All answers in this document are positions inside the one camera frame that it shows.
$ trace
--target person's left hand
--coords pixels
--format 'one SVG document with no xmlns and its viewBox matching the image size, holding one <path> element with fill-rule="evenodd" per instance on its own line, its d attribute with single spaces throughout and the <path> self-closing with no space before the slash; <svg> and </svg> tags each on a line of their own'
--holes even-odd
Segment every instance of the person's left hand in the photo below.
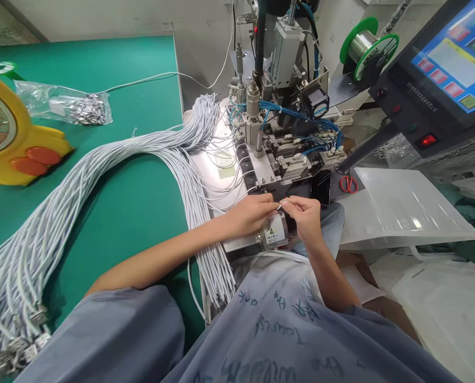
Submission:
<svg viewBox="0 0 475 383">
<path fill-rule="evenodd" d="M 249 195 L 231 210 L 218 217 L 224 239 L 242 237 L 259 230 L 264 221 L 276 213 L 278 202 L 271 193 Z"/>
</svg>

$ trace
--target black machine housing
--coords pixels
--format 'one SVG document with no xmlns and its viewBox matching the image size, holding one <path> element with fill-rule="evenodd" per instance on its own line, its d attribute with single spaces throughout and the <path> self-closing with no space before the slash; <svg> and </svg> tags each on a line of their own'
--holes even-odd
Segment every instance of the black machine housing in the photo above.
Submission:
<svg viewBox="0 0 475 383">
<path fill-rule="evenodd" d="M 448 0 L 369 89 L 392 124 L 423 158 L 462 146 L 475 136 L 475 111 L 466 113 L 455 105 L 411 63 L 469 2 Z M 428 136 L 436 141 L 424 146 L 422 141 Z"/>
</svg>

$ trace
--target white wall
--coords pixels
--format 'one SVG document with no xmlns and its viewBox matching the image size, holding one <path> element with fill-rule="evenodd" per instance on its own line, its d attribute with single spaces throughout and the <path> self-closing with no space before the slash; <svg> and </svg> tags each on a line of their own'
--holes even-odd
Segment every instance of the white wall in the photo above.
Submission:
<svg viewBox="0 0 475 383">
<path fill-rule="evenodd" d="M 317 28 L 323 64 L 330 74 L 341 71 L 339 52 L 349 31 L 366 16 L 379 19 L 380 28 L 396 10 L 394 5 L 377 5 L 378 0 L 321 0 Z M 228 46 L 231 28 L 230 0 L 10 0 L 10 2 L 50 41 L 100 39 L 132 36 L 174 35 L 179 71 L 211 84 L 219 73 Z M 398 3 L 399 0 L 387 0 Z M 444 0 L 425 0 L 442 3 Z M 246 0 L 235 0 L 236 13 L 249 12 Z M 398 24 L 401 47 L 439 8 L 413 5 Z M 238 28 L 237 41 L 249 48 L 248 29 Z M 234 75 L 230 60 L 213 90 L 228 92 Z M 206 92 L 189 79 L 182 79 L 187 98 Z"/>
<path fill-rule="evenodd" d="M 179 71 L 203 84 L 211 84 L 221 69 L 232 25 L 230 6 L 225 6 L 223 0 L 11 0 L 11 3 L 50 41 L 174 35 Z M 244 46 L 249 47 L 246 29 L 240 28 L 237 41 L 242 36 Z M 227 93 L 233 75 L 228 60 L 214 90 Z M 194 91 L 200 94 L 207 90 L 198 86 Z"/>
</svg>

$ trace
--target bag of metal terminals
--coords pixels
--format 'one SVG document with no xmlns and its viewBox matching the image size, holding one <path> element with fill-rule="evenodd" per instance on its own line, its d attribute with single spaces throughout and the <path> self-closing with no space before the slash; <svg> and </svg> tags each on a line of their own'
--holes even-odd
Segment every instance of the bag of metal terminals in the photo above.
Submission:
<svg viewBox="0 0 475 383">
<path fill-rule="evenodd" d="M 109 94 L 79 90 L 41 82 L 15 80 L 17 95 L 32 117 L 75 125 L 106 125 L 111 118 Z"/>
</svg>

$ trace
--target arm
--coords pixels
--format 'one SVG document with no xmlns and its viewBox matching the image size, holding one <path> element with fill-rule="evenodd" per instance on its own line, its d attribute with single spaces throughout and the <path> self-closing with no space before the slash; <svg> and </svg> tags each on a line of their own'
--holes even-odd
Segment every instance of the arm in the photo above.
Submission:
<svg viewBox="0 0 475 383">
<path fill-rule="evenodd" d="M 271 194 L 247 196 L 226 214 L 119 263 L 101 275 L 86 295 L 125 287 L 144 289 L 196 252 L 219 241 L 258 230 L 278 207 Z"/>
<path fill-rule="evenodd" d="M 310 263 L 326 306 L 343 312 L 351 305 L 361 306 L 324 242 L 320 228 L 321 204 L 316 199 L 289 197 L 281 203 L 296 221 L 297 235 L 305 244 Z"/>
</svg>

